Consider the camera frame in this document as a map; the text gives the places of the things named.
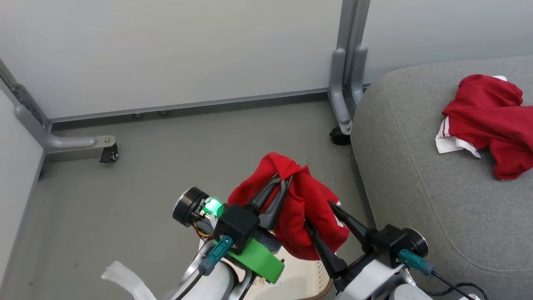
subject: sofa seam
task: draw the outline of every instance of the sofa seam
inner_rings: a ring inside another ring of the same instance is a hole
[[[392,110],[392,107],[391,107],[391,104],[389,102],[389,97],[388,97],[388,93],[387,91],[385,90],[385,87],[382,85],[380,86],[382,92],[383,92],[383,96],[384,96],[384,99],[385,99],[385,102],[387,104],[387,107],[389,109],[389,112],[390,114],[392,115],[392,118],[394,120],[394,126],[396,127],[397,131],[400,133],[401,135],[401,138],[402,138],[402,146],[403,148],[406,150],[407,152],[407,155],[409,157],[409,160],[411,162],[411,165],[412,167],[414,168],[414,171],[415,171],[415,175],[417,177],[417,179],[419,180],[420,184],[422,185],[422,188],[423,188],[423,198],[426,202],[426,204],[429,206],[430,208],[430,213],[431,213],[431,216],[433,218],[433,221],[435,222],[436,226],[437,226],[437,229],[439,230],[439,233],[441,235],[441,237],[443,238],[444,242],[446,243],[446,245],[448,246],[448,248],[450,249],[450,251],[452,252],[453,255],[455,255],[456,257],[458,257],[460,260],[466,262],[466,263],[469,263],[471,265],[473,265],[474,267],[478,268],[478,269],[486,269],[487,271],[492,271],[492,272],[504,272],[504,273],[509,273],[509,272],[524,272],[524,271],[533,271],[533,269],[515,269],[515,270],[504,270],[504,269],[495,269],[495,268],[491,268],[491,267],[487,267],[487,266],[483,266],[479,263],[476,263],[474,262],[473,260],[471,260],[470,258],[468,258],[466,255],[464,255],[459,249],[457,249],[457,246],[453,243],[453,241],[451,240],[451,238],[449,237],[448,235],[448,232],[446,231],[445,227],[444,227],[444,224],[442,223],[442,219],[440,218],[439,216],[439,213],[437,212],[434,204],[433,204],[433,200],[431,199],[431,196],[429,195],[429,192],[427,191],[427,187],[425,185],[425,182],[424,182],[424,179],[422,178],[422,176],[420,175],[420,170],[418,169],[418,166],[415,162],[415,159],[413,157],[413,154],[411,152],[411,149],[409,147],[409,144],[407,143],[407,139],[403,133],[403,131],[400,129],[400,126],[399,126],[399,123],[398,123],[398,119],[396,118],[393,110]]]

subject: black cable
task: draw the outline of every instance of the black cable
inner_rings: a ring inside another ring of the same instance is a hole
[[[463,292],[462,290],[458,289],[455,285],[453,285],[451,282],[449,282],[448,280],[446,280],[445,278],[443,278],[441,275],[439,275],[437,272],[433,271],[431,272],[431,274],[433,274],[433,276],[435,276],[437,279],[439,279],[440,281],[444,282],[445,284],[447,284],[452,290],[458,292],[459,294],[463,295],[466,299],[468,300],[475,300],[474,298],[470,297],[467,293]]]
[[[193,279],[193,281],[191,282],[191,284],[189,284],[185,290],[183,290],[183,292],[181,292],[181,294],[174,300],[181,300],[183,299],[183,297],[185,297],[185,295],[190,292],[192,290],[192,288],[196,285],[196,283],[198,282],[198,280],[200,280],[200,278],[204,275],[204,271],[199,271],[198,272],[198,275],[196,275],[196,277]]]
[[[458,284],[455,285],[457,288],[460,288],[460,287],[473,287],[475,289],[477,289],[482,295],[483,295],[483,299],[484,300],[489,300],[489,297],[487,296],[487,294],[485,293],[485,291],[480,288],[479,286],[471,283],[471,282],[460,282]],[[430,296],[444,296],[444,295],[448,295],[450,294],[452,291],[454,291],[454,289],[452,288],[448,288],[447,290],[444,290],[444,291],[439,291],[439,292],[434,292],[434,291],[428,291],[428,290],[425,290],[425,289],[421,289],[424,293],[430,295]]]

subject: green led light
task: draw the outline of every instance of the green led light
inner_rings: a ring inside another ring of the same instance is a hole
[[[211,200],[207,201],[204,205],[204,211],[208,214],[215,215],[218,217],[218,210],[222,206],[222,203],[220,203],[217,199],[211,198]]]

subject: gray floor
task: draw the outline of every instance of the gray floor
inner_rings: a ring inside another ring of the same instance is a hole
[[[198,186],[225,199],[268,152],[308,164],[342,207],[366,223],[351,147],[328,138],[335,126],[330,104],[323,94],[306,101],[121,117],[60,130],[64,136],[113,134],[120,159],[100,164],[95,152],[47,159],[2,299],[130,300],[100,279],[115,260],[161,298],[198,249],[194,231],[172,219],[177,197]],[[338,253],[352,261],[361,249],[351,236]]]

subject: white cloth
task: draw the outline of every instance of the white cloth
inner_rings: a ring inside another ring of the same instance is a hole
[[[497,75],[493,77],[503,81],[507,81],[507,78],[505,78],[505,76]],[[447,116],[444,121],[442,121],[439,133],[437,133],[437,136],[435,137],[435,144],[437,145],[437,150],[440,154],[466,149],[470,151],[470,153],[472,153],[475,157],[481,158],[481,155],[479,155],[479,152],[474,147],[474,145],[465,140],[461,140],[460,138],[450,136],[449,116]]]
[[[133,295],[135,300],[157,300],[144,282],[119,261],[106,268],[102,279],[112,281]]]

